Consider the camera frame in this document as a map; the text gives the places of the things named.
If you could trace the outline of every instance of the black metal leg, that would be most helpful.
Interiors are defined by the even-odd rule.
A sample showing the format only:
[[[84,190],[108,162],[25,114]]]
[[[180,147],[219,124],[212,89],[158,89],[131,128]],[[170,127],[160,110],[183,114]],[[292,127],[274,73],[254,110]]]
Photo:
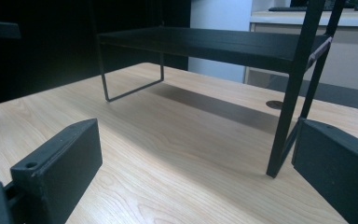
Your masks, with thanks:
[[[290,76],[284,95],[281,115],[275,133],[274,143],[269,156],[267,175],[275,178],[281,170],[282,164],[296,139],[296,127],[292,130],[289,137],[290,123],[296,107],[296,101],[300,92],[302,76]]]
[[[329,49],[327,49],[324,52],[324,54],[321,55],[321,57],[318,59],[318,61],[315,64],[312,78],[310,80],[310,86],[308,87],[307,96],[305,98],[305,102],[301,110],[301,115],[300,115],[301,118],[306,119],[310,112],[310,106],[312,105],[313,97],[315,96],[315,92],[318,87],[319,80],[321,79],[322,71],[324,70],[324,63],[326,62],[328,51]]]
[[[115,101],[117,99],[120,99],[120,98],[122,98],[124,96],[130,95],[130,94],[135,93],[137,91],[141,91],[143,89],[146,89],[147,87],[150,87],[150,86],[153,86],[155,84],[158,84],[159,82],[164,80],[164,54],[160,53],[160,55],[159,55],[159,62],[160,62],[160,78],[159,78],[159,80],[154,81],[154,82],[149,83],[149,84],[146,84],[146,85],[144,85],[142,87],[139,87],[137,89],[134,89],[134,90],[131,90],[131,91],[126,91],[124,93],[121,93],[118,96],[110,98],[109,97],[109,92],[108,92],[108,89],[107,89],[107,84],[106,84],[106,76],[105,76],[105,72],[104,72],[104,67],[103,67],[103,55],[102,55],[102,51],[101,51],[101,43],[100,43],[99,39],[97,41],[98,41],[98,44],[97,44],[98,45],[98,61],[99,61],[99,64],[100,64],[101,77],[103,79],[103,92],[104,92],[104,95],[105,95],[105,100],[107,102],[113,102],[113,101]]]

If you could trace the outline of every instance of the white wall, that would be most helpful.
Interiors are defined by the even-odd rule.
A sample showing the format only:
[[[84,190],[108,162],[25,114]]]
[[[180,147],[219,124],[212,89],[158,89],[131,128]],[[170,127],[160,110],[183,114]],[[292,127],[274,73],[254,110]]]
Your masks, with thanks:
[[[251,10],[252,0],[192,0],[190,27],[249,31]],[[244,66],[196,58],[189,58],[188,70],[237,82],[245,74]]]

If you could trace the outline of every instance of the wooden table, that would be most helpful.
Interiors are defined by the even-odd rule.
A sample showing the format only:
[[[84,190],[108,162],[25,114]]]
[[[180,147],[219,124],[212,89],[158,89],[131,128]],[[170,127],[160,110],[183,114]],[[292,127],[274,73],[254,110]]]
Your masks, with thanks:
[[[156,77],[143,63],[107,81],[124,91]],[[167,67],[164,82],[113,103],[100,77],[5,102],[0,181],[64,127],[97,118],[103,166],[68,223],[345,223],[291,154],[275,179],[265,174],[279,116],[266,101],[282,97]],[[358,109],[315,101],[309,119],[358,137]]]

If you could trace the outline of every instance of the keyboard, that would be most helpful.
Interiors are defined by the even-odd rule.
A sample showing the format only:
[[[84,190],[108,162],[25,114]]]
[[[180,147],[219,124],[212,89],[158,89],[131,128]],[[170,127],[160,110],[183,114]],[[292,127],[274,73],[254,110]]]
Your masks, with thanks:
[[[324,7],[324,11],[332,11],[333,7]],[[268,11],[307,11],[307,7],[271,7]]]

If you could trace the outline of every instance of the light wood tabletop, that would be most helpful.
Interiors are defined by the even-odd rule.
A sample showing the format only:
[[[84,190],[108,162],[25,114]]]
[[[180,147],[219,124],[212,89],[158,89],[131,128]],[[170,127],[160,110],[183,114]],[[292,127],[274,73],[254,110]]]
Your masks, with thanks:
[[[165,73],[113,103],[93,77],[0,104],[0,181],[66,126],[96,118],[103,166],[68,223],[346,223],[293,168],[293,150],[275,179],[266,175],[280,112],[266,101],[282,93]],[[107,78],[119,93],[158,79],[159,66]],[[314,101],[309,119],[358,137],[358,109]]]

